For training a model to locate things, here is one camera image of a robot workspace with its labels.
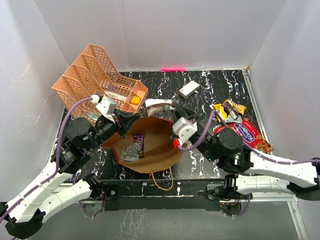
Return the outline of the brown chocolate bar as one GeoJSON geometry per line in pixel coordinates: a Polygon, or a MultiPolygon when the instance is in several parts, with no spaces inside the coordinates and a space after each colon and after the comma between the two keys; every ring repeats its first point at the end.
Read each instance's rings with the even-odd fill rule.
{"type": "Polygon", "coordinates": [[[146,114],[148,117],[151,117],[157,113],[175,110],[175,105],[177,105],[179,101],[172,99],[147,98],[144,103],[146,114]]]}

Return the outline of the purple m&m packet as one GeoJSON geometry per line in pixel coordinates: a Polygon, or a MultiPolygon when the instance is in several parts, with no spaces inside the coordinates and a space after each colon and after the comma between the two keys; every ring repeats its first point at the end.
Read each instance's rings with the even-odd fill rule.
{"type": "Polygon", "coordinates": [[[133,134],[133,142],[137,143],[140,146],[140,150],[138,151],[139,157],[144,158],[144,140],[145,140],[145,134],[133,134]]]}

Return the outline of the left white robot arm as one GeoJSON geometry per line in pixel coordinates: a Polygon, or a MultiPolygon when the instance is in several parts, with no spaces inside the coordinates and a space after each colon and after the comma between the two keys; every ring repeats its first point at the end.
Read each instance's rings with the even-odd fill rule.
{"type": "Polygon", "coordinates": [[[91,151],[114,135],[125,137],[139,118],[139,113],[115,110],[109,117],[101,115],[95,126],[79,117],[67,128],[61,127],[55,157],[19,195],[0,204],[0,219],[6,221],[8,234],[27,239],[70,205],[89,198],[99,199],[104,188],[93,173],[63,191],[55,193],[55,190],[90,160],[91,151]]]}

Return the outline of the dark chocolate snack packet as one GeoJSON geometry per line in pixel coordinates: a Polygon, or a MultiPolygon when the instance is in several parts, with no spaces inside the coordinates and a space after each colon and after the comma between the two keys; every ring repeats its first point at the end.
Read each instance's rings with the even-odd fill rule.
{"type": "Polygon", "coordinates": [[[239,112],[233,107],[233,105],[231,103],[224,102],[222,104],[224,110],[234,119],[236,120],[239,116],[239,112]]]}

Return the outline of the yellow candy bar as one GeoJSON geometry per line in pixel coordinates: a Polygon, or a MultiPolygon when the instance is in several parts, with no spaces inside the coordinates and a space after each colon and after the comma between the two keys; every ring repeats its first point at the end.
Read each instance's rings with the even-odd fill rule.
{"type": "Polygon", "coordinates": [[[225,121],[228,117],[228,113],[225,111],[222,103],[217,103],[213,105],[214,109],[217,111],[218,115],[225,121]]]}

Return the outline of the yellow m&m packet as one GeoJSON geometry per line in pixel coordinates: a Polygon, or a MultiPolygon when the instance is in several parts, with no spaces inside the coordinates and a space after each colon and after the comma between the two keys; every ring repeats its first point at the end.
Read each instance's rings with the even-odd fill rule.
{"type": "Polygon", "coordinates": [[[245,112],[246,112],[246,109],[247,107],[245,105],[241,105],[241,104],[238,104],[238,103],[235,103],[234,101],[232,101],[230,98],[226,99],[224,101],[225,103],[230,103],[232,105],[232,107],[237,110],[237,112],[244,116],[245,115],[245,112]]]}

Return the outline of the red cookie snack bag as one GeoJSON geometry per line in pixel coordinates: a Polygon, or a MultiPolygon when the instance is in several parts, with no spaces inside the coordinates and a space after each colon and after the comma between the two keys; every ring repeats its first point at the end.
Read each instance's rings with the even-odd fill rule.
{"type": "Polygon", "coordinates": [[[242,119],[242,122],[226,121],[226,124],[237,132],[238,135],[242,136],[243,140],[252,148],[266,154],[269,154],[274,150],[272,145],[263,138],[262,134],[258,131],[248,116],[245,116],[242,119]]]}

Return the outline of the red paper bag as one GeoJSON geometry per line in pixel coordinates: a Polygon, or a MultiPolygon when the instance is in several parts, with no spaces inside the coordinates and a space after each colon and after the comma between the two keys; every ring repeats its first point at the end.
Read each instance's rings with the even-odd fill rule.
{"type": "Polygon", "coordinates": [[[102,147],[111,149],[116,162],[141,174],[151,174],[154,184],[163,191],[170,191],[174,186],[172,166],[178,163],[183,152],[174,148],[172,136],[173,122],[158,117],[146,117],[137,120],[126,138],[115,134],[107,140],[102,147]],[[134,143],[134,135],[144,135],[144,157],[137,161],[126,161],[121,159],[124,147],[134,143]],[[171,185],[168,188],[161,187],[157,182],[154,173],[169,170],[171,185]]]}

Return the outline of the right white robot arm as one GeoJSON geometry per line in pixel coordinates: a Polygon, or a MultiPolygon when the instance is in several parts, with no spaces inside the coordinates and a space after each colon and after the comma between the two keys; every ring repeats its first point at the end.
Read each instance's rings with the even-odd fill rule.
{"type": "Polygon", "coordinates": [[[291,160],[259,151],[246,143],[229,126],[217,133],[210,131],[217,112],[212,110],[207,124],[200,116],[173,103],[169,107],[172,119],[172,139],[176,149],[197,149],[208,161],[227,174],[223,185],[207,188],[215,199],[250,198],[252,193],[284,193],[307,201],[320,199],[320,160],[291,160]]]}

